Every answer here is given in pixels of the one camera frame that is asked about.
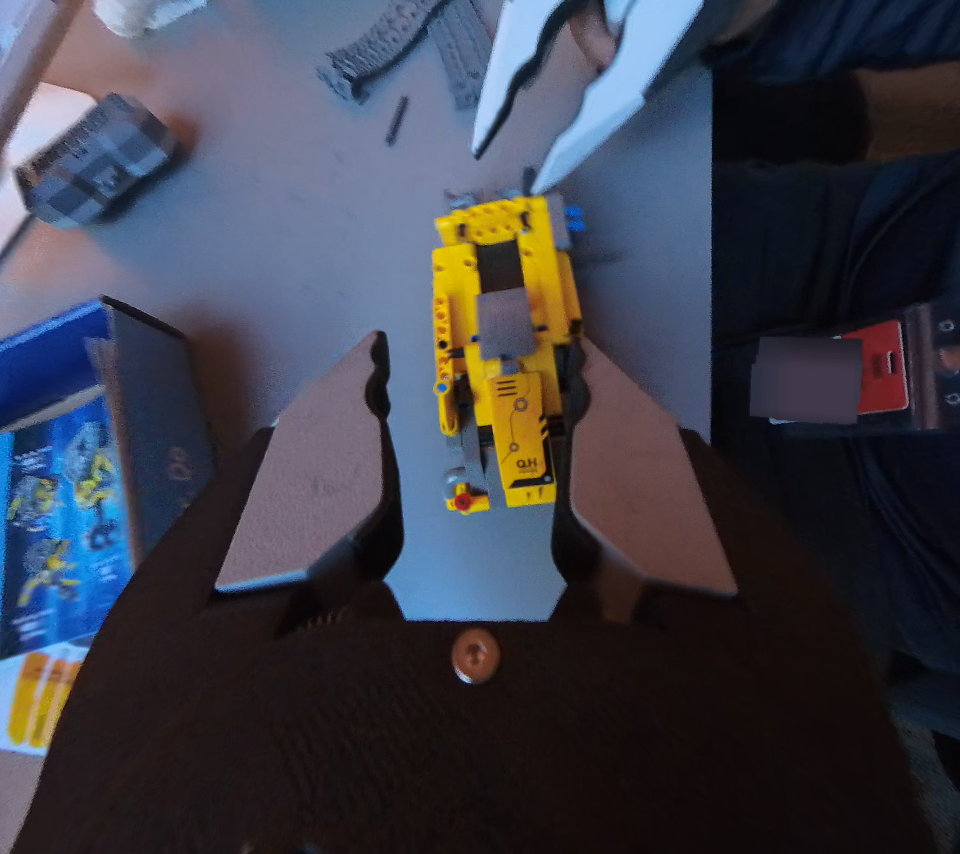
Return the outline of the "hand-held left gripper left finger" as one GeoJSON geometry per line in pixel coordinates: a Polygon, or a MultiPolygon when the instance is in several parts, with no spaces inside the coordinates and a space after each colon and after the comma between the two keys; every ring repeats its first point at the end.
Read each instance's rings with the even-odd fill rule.
{"type": "Polygon", "coordinates": [[[351,592],[403,547],[388,425],[387,336],[372,331],[280,413],[216,583],[241,592],[310,582],[351,592]]]}

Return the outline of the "dark blue product box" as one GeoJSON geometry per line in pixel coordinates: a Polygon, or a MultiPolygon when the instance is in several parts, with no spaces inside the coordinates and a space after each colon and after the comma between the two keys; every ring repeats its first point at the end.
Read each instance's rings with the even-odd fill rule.
{"type": "Polygon", "coordinates": [[[43,756],[95,634],[214,467],[185,337],[102,297],[1,344],[1,748],[43,756]]]}

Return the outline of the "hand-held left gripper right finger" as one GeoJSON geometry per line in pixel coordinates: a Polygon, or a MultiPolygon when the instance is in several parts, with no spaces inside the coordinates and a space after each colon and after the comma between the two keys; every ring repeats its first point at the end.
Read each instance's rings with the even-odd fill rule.
{"type": "Polygon", "coordinates": [[[561,357],[551,554],[578,605],[630,622],[663,595],[726,602],[738,584],[674,417],[586,338],[561,357]]]}

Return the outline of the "white rounded flat plate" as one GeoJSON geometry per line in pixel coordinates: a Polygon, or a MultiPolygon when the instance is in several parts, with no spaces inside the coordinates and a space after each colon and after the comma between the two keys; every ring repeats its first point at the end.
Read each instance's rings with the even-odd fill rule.
{"type": "Polygon", "coordinates": [[[1,254],[14,243],[30,214],[18,187],[16,169],[61,138],[95,105],[90,94],[41,82],[2,150],[1,254]]]}

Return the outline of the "dark grey brick block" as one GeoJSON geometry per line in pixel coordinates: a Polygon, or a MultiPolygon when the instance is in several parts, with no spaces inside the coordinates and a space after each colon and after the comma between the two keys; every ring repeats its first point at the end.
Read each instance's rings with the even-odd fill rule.
{"type": "Polygon", "coordinates": [[[135,97],[108,93],[15,169],[27,213],[67,229],[121,207],[175,158],[174,131],[135,97]]]}

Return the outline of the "short grey toy track piece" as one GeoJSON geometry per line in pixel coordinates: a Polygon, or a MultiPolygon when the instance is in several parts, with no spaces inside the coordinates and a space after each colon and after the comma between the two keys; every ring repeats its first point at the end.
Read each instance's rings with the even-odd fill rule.
{"type": "Polygon", "coordinates": [[[327,52],[318,76],[341,98],[362,102],[367,83],[399,62],[426,33],[431,0],[390,0],[353,43],[327,52]]]}

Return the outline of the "grey desk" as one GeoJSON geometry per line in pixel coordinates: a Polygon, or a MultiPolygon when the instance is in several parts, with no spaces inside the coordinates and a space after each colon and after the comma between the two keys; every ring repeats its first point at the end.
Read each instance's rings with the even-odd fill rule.
{"type": "MultiPolygon", "coordinates": [[[[390,432],[404,547],[388,584],[412,620],[542,621],[564,587],[550,509],[464,518],[442,503],[450,464],[433,394],[430,251],[448,193],[519,187],[593,76],[562,32],[506,128],[473,159],[426,40],[341,101],[321,54],[388,0],[213,0],[141,41],[78,9],[47,79],[134,95],[188,158],[100,226],[33,223],[2,259],[2,335],[93,296],[186,334],[223,460],[272,426],[366,334],[389,339],[390,432]],[[397,140],[385,144],[402,95],[397,140]]],[[[709,73],[688,70],[560,187],[585,213],[574,265],[586,332],[675,417],[710,437],[709,73]]]]}

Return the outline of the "person's right hand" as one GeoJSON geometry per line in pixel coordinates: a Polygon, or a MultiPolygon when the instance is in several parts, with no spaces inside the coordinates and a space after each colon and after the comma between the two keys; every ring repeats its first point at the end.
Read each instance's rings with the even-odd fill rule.
{"type": "Polygon", "coordinates": [[[588,0],[568,21],[571,36],[597,75],[613,63],[618,39],[609,30],[602,0],[588,0]]]}

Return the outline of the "black yellow toy brick vehicle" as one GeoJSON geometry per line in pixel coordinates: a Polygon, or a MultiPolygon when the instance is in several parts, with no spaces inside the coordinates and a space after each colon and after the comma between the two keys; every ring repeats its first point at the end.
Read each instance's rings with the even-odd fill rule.
{"type": "Polygon", "coordinates": [[[551,192],[477,202],[435,222],[434,394],[452,456],[450,512],[552,504],[584,333],[571,248],[582,210],[551,192]]]}

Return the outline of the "red printed box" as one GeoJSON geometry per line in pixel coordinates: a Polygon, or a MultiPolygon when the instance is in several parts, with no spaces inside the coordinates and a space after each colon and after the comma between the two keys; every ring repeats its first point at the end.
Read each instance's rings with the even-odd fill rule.
{"type": "Polygon", "coordinates": [[[856,433],[958,433],[957,299],[909,306],[843,338],[862,347],[856,433]]]}

